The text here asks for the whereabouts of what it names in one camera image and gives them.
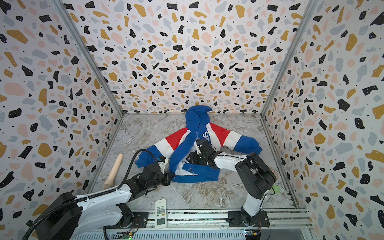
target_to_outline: white stripe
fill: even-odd
[[[211,124],[208,123],[208,124],[206,125],[206,128],[207,128],[209,137],[211,138],[211,144],[212,144],[213,146],[215,146],[216,151],[219,151],[220,148],[221,148],[221,144],[220,144],[220,141],[219,141],[219,139],[218,139],[216,133],[212,130]]]
[[[179,144],[178,144],[178,146],[180,146],[180,144],[182,144],[183,142],[184,142],[184,140],[185,140],[185,138],[187,137],[187,135],[189,134],[191,132],[191,130],[187,130],[185,133],[184,133],[184,135],[181,137],[181,139],[180,139],[180,142],[179,142]]]
[[[160,153],[166,157],[170,158],[173,153],[173,148],[171,145],[167,142],[165,138],[161,139],[159,142],[155,143],[155,146],[160,151]]]
[[[237,132],[230,131],[227,138],[224,141],[224,146],[233,150],[241,136],[242,135]]]

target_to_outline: blue sleeve cuff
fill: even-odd
[[[260,154],[263,149],[259,146],[259,143],[256,141],[256,139],[252,137],[241,136],[234,150],[245,154],[250,154],[252,152]]]
[[[150,146],[147,148],[148,151],[150,151],[156,158],[161,156],[160,151],[157,149],[155,145]],[[137,165],[137,168],[140,167],[146,167],[151,163],[156,163],[153,157],[149,155],[147,152],[141,152],[139,155],[139,159],[135,162]]]

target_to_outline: electrical wire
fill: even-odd
[[[78,202],[82,202],[82,201],[86,201],[88,199],[92,199],[92,198],[95,198],[95,197],[99,197],[99,196],[102,196],[102,195],[105,195],[105,194],[108,194],[108,193],[112,193],[112,192],[115,192],[116,190],[118,190],[119,188],[121,188],[121,186],[124,184],[124,182],[127,180],[127,177],[129,175],[129,171],[131,170],[131,167],[132,167],[132,164],[133,164],[133,161],[135,160],[136,156],[139,154],[139,152],[148,152],[149,155],[151,155],[151,157],[153,157],[153,159],[155,160],[155,162],[157,162],[157,159],[156,157],[150,152],[148,151],[147,149],[140,149],[138,150],[135,155],[133,156],[132,160],[131,160],[131,163],[129,164],[129,167],[128,167],[128,170],[124,176],[124,179],[123,181],[116,187],[116,188],[112,188],[112,189],[109,189],[105,192],[100,192],[100,193],[96,193],[96,194],[93,194],[93,195],[89,195],[87,197],[82,197],[82,198],[79,198],[79,199],[74,199],[74,200],[71,200],[71,201],[68,201],[68,202],[65,202],[57,207],[55,207],[54,209],[48,211],[46,214],[44,215],[40,215],[36,220],[35,222],[32,224],[32,226],[25,232],[22,240],[28,240],[29,236],[31,235],[31,233],[35,230],[35,228],[43,221],[45,220],[46,218],[48,218],[49,216],[51,216],[53,213],[57,212],[57,211],[60,211],[60,210],[63,210],[64,208],[66,207],[69,207],[73,204],[76,204]]]
[[[150,151],[148,151],[147,149],[140,149],[140,150],[138,150],[138,151],[135,153],[135,155],[133,155],[132,160],[131,160],[131,163],[129,164],[129,167],[128,167],[128,169],[127,169],[127,172],[125,173],[125,176],[124,176],[123,180],[122,180],[121,183],[116,187],[116,189],[121,188],[121,186],[122,186],[122,185],[124,184],[124,182],[127,180],[128,175],[129,175],[129,172],[130,172],[131,167],[132,167],[132,165],[133,165],[133,162],[134,162],[136,156],[137,156],[140,152],[147,152],[147,153],[149,153],[149,155],[150,155],[151,157],[153,157],[153,159],[154,159],[155,162],[157,163],[157,159],[156,159],[156,157],[155,157]]]
[[[35,228],[46,218],[48,218],[50,215],[52,215],[53,213],[57,212],[57,211],[60,211],[70,205],[73,205],[73,204],[76,204],[78,202],[82,202],[82,201],[85,201],[87,200],[88,198],[87,197],[82,197],[82,198],[79,198],[79,199],[75,199],[75,200],[72,200],[72,201],[69,201],[69,202],[66,202],[66,203],[63,203],[57,207],[55,207],[54,209],[48,211],[46,214],[44,215],[40,215],[36,220],[35,222],[32,224],[32,226],[26,231],[26,233],[24,234],[23,236],[23,240],[28,240],[29,236],[31,235],[31,233],[33,232],[33,230],[35,230]]]

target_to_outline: red stripe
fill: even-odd
[[[215,132],[217,138],[220,141],[221,146],[224,145],[225,139],[227,138],[230,130],[227,130],[223,127],[219,127],[213,123],[210,123],[212,130]]]
[[[187,132],[187,130],[188,129],[185,127],[166,137],[167,142],[173,148],[173,150],[175,150],[179,146],[179,142],[183,135]]]

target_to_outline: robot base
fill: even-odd
[[[244,224],[244,213],[246,212],[243,210],[241,211],[228,211],[228,219],[227,222],[229,223],[229,227],[241,227],[241,228],[247,228],[247,227],[259,227],[260,222],[262,227],[269,227],[269,220],[266,215],[266,212],[264,210],[260,210],[255,216],[250,217],[252,219],[252,223],[250,225]]]

